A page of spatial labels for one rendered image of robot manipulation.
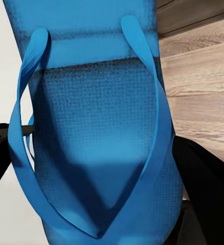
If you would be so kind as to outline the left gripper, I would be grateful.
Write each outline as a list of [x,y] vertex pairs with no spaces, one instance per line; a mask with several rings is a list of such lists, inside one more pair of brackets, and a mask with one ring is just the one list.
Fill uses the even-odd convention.
[[[8,136],[9,124],[0,123],[0,138]],[[24,125],[22,126],[23,137],[34,132],[34,125]]]

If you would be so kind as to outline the sandal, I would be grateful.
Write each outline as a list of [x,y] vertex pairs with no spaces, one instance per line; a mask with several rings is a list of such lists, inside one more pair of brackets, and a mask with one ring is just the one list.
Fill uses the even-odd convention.
[[[13,169],[49,245],[162,245],[183,202],[155,0],[3,0],[22,60]],[[28,85],[34,170],[21,125]]]
[[[28,122],[28,125],[34,125],[33,123],[33,114]],[[35,136],[34,136],[34,132],[32,133],[32,142],[33,142],[33,150],[34,150],[34,140],[35,140]],[[30,150],[30,134],[26,135],[26,143],[27,143],[27,148],[28,150]]]

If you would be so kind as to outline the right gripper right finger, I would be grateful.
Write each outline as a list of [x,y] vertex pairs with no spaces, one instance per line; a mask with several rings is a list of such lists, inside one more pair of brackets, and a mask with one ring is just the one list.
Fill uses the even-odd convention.
[[224,245],[224,162],[180,136],[173,139],[172,156],[207,245]]

